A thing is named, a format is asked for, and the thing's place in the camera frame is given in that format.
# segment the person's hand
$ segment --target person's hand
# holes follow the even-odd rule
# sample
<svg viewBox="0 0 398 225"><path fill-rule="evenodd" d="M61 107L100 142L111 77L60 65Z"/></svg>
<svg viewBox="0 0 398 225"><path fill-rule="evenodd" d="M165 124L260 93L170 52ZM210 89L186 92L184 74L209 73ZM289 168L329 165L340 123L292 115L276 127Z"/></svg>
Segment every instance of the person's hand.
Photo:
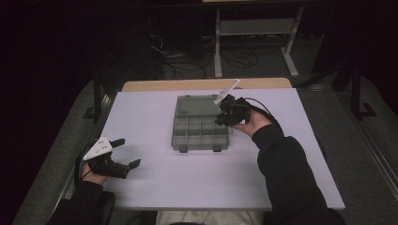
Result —
<svg viewBox="0 0 398 225"><path fill-rule="evenodd" d="M105 181L108 178L106 176L98 175L98 174L93 173L91 171L90 167L88 167L87 163L85 163L85 165L83 166L82 175L83 175L82 181L93 182L93 183L96 183L96 184L101 185L101 186L103 186L103 184L105 183Z"/></svg>
<svg viewBox="0 0 398 225"><path fill-rule="evenodd" d="M250 114L251 118L249 123L236 124L231 126L231 128L238 129L251 137L259 128L271 124L271 122L260 112L250 110Z"/></svg>

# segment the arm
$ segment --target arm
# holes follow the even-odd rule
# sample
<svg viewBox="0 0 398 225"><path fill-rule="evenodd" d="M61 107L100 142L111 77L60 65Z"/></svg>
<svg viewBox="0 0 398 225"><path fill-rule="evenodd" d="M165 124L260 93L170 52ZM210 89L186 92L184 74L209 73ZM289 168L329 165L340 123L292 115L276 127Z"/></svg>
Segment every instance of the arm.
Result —
<svg viewBox="0 0 398 225"><path fill-rule="evenodd" d="M84 165L82 181L76 188L70 200L64 200L55 209L48 225L63 224L98 224L98 204L106 181L105 176L96 175Z"/></svg>
<svg viewBox="0 0 398 225"><path fill-rule="evenodd" d="M235 125L260 149L257 163L267 179L275 224L333 224L325 199L301 145L265 116L251 112L251 122Z"/></svg>

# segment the white table surface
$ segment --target white table surface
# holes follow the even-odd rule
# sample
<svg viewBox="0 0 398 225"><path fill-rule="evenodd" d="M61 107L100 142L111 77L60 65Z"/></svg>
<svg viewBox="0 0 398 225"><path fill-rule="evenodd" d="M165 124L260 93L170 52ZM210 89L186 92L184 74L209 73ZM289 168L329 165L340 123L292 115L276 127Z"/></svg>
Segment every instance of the white table surface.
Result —
<svg viewBox="0 0 398 225"><path fill-rule="evenodd" d="M116 207L152 210L270 210L266 179L257 167L258 149L234 130L220 153L179 153L171 145L177 96L218 94L219 90L118 93L102 135L124 138L112 159L128 164L141 159L127 179L109 178L104 189L116 195ZM316 183L328 207L344 203L322 156L296 89L233 90L236 98L255 98L267 106L286 136L305 149Z"/></svg>

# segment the metal stand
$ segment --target metal stand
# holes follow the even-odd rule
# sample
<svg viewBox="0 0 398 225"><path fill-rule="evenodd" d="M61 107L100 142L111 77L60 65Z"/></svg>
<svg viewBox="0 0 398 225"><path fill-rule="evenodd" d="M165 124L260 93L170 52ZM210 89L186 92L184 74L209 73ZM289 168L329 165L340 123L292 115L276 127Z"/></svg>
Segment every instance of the metal stand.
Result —
<svg viewBox="0 0 398 225"><path fill-rule="evenodd" d="M236 20L221 21L220 11L217 10L216 15L216 50L214 53L214 69L215 77L222 77L222 63L220 57L220 36L236 36L236 35L276 35L289 34L286 46L281 47L284 61L287 64L290 75L297 77L299 75L295 64L290 57L290 51L295 40L296 33L299 28L304 7L299 7L294 18L288 19L267 19L267 20Z"/></svg>

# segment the clear plastic box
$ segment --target clear plastic box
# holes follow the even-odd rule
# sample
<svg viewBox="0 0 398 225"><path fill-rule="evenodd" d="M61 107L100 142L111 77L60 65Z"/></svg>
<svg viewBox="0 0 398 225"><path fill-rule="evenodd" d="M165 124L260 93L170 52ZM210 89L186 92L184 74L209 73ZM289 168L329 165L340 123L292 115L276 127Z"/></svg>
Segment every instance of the clear plastic box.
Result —
<svg viewBox="0 0 398 225"><path fill-rule="evenodd" d="M177 98L173 124L172 146L174 150L228 149L228 127L214 123L219 106L214 104L217 95L180 96Z"/></svg>

